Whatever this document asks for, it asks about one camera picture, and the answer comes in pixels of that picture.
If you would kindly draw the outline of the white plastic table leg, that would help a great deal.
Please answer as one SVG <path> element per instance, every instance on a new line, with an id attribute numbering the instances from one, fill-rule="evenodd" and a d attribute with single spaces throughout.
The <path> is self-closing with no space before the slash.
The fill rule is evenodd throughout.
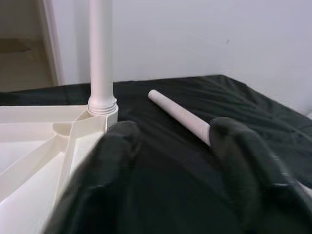
<path id="1" fill-rule="evenodd" d="M 95 116 L 117 116 L 113 91 L 113 1 L 89 0 L 91 95 L 88 110 Z"/>
<path id="2" fill-rule="evenodd" d="M 209 123 L 205 122 L 157 90 L 151 90 L 148 93 L 148 98 L 208 146 L 211 145 Z"/>

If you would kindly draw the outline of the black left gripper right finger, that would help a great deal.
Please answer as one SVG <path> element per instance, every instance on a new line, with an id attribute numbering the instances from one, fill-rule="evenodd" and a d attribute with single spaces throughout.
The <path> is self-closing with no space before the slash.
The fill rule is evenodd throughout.
<path id="1" fill-rule="evenodd" d="M 209 138 L 245 234 L 312 234 L 312 197 L 257 132 L 219 117 Z"/>

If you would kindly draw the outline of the white plastic table top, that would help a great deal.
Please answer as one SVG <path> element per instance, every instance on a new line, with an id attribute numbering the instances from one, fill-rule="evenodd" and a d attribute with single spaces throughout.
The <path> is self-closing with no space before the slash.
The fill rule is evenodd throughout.
<path id="1" fill-rule="evenodd" d="M 41 234 L 68 181 L 118 108 L 0 106 L 0 234 Z"/>

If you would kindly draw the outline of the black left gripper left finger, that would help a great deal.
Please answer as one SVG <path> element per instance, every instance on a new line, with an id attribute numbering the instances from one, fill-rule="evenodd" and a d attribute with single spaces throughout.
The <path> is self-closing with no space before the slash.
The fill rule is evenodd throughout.
<path id="1" fill-rule="evenodd" d="M 110 127 L 73 173 L 43 234 L 117 234 L 140 147 L 136 122 L 121 121 Z"/>

